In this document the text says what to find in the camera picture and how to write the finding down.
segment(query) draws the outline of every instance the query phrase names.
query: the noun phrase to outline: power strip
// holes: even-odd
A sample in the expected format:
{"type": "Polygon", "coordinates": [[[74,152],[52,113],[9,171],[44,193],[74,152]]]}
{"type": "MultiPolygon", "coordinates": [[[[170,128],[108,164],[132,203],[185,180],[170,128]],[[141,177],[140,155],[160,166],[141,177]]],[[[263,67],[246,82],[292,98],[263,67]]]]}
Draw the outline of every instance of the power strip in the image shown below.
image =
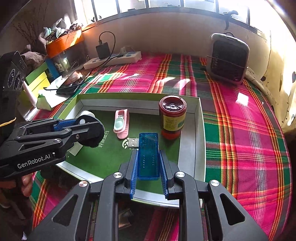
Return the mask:
{"type": "MultiPolygon", "coordinates": [[[[139,61],[139,59],[142,58],[141,52],[128,52],[124,56],[119,58],[111,59],[105,66],[108,65],[115,65],[115,64],[129,64],[129,63],[136,63],[139,61]]],[[[93,58],[90,61],[86,62],[83,66],[85,69],[93,69],[104,63],[107,59],[99,59],[99,58],[93,58]]]]}

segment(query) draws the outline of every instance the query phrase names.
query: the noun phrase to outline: metal pivot bolt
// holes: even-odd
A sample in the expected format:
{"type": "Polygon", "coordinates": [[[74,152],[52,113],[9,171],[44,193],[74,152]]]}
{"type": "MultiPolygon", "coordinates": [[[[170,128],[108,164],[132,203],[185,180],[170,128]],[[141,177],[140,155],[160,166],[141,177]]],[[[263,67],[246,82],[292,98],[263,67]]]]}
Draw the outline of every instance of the metal pivot bolt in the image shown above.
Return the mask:
{"type": "Polygon", "coordinates": [[[218,187],[219,182],[217,180],[211,180],[211,185],[214,186],[214,187],[218,187]]]}
{"type": "Polygon", "coordinates": [[[81,181],[79,183],[79,186],[82,187],[82,188],[86,187],[87,186],[87,181],[81,181]]]}
{"type": "Polygon", "coordinates": [[[176,176],[177,177],[185,177],[185,173],[184,172],[176,172],[176,176]]]}
{"type": "Polygon", "coordinates": [[[121,172],[116,172],[116,173],[113,174],[113,176],[115,178],[121,178],[122,177],[122,173],[121,172]]]}

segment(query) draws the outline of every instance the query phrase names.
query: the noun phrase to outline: red bottle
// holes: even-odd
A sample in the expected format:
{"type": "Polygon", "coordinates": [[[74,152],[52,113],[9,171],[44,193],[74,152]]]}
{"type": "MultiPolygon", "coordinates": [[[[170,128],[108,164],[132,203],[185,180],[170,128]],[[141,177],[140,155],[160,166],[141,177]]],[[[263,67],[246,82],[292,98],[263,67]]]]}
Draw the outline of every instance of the red bottle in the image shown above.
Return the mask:
{"type": "Polygon", "coordinates": [[[161,134],[168,140],[181,134],[186,116],[187,104],[179,96],[169,95],[159,101],[161,134]]]}

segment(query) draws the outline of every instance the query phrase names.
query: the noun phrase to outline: green box bottom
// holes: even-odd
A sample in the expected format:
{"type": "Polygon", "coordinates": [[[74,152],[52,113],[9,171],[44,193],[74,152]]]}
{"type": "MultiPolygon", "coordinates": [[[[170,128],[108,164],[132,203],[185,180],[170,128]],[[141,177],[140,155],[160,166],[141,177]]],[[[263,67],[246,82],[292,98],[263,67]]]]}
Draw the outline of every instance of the green box bottom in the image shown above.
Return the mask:
{"type": "MultiPolygon", "coordinates": [[[[90,110],[105,127],[105,136],[96,148],[82,147],[76,156],[68,153],[66,161],[95,176],[105,178],[117,172],[121,163],[128,162],[132,150],[127,147],[128,139],[120,140],[113,132],[115,112],[90,110]]],[[[170,161],[178,163],[180,137],[170,141],[161,135],[160,116],[129,113],[128,138],[138,138],[141,132],[157,132],[159,149],[165,150],[170,161]]],[[[137,181],[137,189],[162,194],[161,180],[137,181]]]]}

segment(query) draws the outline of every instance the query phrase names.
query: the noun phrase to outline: orange box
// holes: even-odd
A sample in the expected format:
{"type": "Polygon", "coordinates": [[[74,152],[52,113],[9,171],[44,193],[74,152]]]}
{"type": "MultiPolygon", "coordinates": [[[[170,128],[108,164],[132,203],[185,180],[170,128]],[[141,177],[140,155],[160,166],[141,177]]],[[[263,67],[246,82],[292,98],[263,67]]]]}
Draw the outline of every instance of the orange box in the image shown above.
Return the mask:
{"type": "Polygon", "coordinates": [[[70,48],[74,44],[84,41],[82,36],[82,31],[77,30],[75,32],[69,33],[63,37],[60,37],[46,46],[47,55],[49,58],[53,58],[59,53],[70,48]]]}

